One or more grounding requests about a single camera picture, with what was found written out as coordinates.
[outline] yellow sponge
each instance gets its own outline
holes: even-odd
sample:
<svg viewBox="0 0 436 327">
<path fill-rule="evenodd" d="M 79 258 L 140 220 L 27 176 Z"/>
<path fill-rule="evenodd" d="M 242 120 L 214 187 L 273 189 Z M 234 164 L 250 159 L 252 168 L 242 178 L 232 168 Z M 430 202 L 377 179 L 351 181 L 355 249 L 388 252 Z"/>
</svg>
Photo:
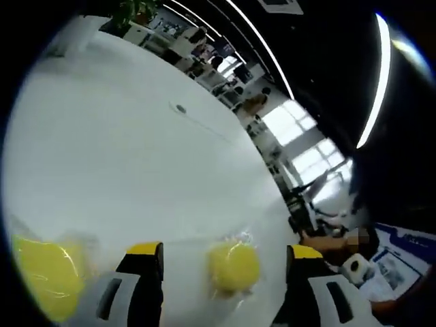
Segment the yellow sponge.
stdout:
<svg viewBox="0 0 436 327">
<path fill-rule="evenodd" d="M 224 242 L 209 253 L 209 273 L 219 292 L 246 291 L 259 279 L 259 258 L 250 245 Z"/>
</svg>

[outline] dark clothing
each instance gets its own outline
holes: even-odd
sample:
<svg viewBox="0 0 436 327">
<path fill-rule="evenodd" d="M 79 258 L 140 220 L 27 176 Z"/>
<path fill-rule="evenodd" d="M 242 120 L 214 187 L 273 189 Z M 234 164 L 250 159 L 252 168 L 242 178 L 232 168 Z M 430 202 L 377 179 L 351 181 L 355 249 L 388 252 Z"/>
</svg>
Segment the dark clothing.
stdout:
<svg viewBox="0 0 436 327">
<path fill-rule="evenodd" d="M 167 51 L 162 55 L 162 59 L 171 65 L 176 65 L 182 57 L 173 50 L 167 49 Z"/>
</svg>

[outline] office desk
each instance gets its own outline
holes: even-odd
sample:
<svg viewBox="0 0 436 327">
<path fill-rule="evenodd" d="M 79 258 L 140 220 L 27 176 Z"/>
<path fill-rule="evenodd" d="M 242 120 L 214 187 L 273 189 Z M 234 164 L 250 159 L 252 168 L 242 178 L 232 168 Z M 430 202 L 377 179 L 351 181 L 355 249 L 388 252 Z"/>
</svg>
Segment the office desk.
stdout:
<svg viewBox="0 0 436 327">
<path fill-rule="evenodd" d="M 100 268 L 163 241 L 164 326 L 211 326 L 204 258 L 241 228 L 263 277 L 221 326 L 270 326 L 284 299 L 286 245 L 298 239 L 249 136 L 200 85 L 122 39 L 99 32 L 86 52 L 34 67 L 8 126 L 2 186 L 5 214 L 40 238 L 95 237 Z"/>
</svg>

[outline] person's hand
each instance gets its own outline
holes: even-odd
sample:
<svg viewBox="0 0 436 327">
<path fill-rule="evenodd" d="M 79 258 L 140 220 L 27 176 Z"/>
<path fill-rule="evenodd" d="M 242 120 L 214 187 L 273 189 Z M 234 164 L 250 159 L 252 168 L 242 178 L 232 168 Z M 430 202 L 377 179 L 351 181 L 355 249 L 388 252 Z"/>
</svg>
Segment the person's hand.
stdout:
<svg viewBox="0 0 436 327">
<path fill-rule="evenodd" d="M 311 247 L 324 254 L 327 251 L 342 249 L 345 246 L 345 240 L 343 238 L 333 238 L 331 236 L 310 237 L 303 230 L 301 232 L 300 244 L 306 247 Z"/>
</svg>

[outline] white table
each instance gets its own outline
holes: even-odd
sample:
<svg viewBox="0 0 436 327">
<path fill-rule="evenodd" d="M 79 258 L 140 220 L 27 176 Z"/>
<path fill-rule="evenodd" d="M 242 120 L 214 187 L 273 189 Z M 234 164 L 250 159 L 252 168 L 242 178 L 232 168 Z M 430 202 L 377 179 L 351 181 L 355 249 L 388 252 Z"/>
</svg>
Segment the white table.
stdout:
<svg viewBox="0 0 436 327">
<path fill-rule="evenodd" d="M 102 32 L 73 59 L 42 60 L 4 151 L 6 215 L 44 240 L 92 235 L 101 265 L 135 243 L 165 243 L 164 326 L 212 326 L 205 253 L 210 240 L 249 225 L 264 276 L 221 326 L 272 322 L 286 245 L 298 240 L 286 205 L 237 118 L 171 65 Z"/>
</svg>

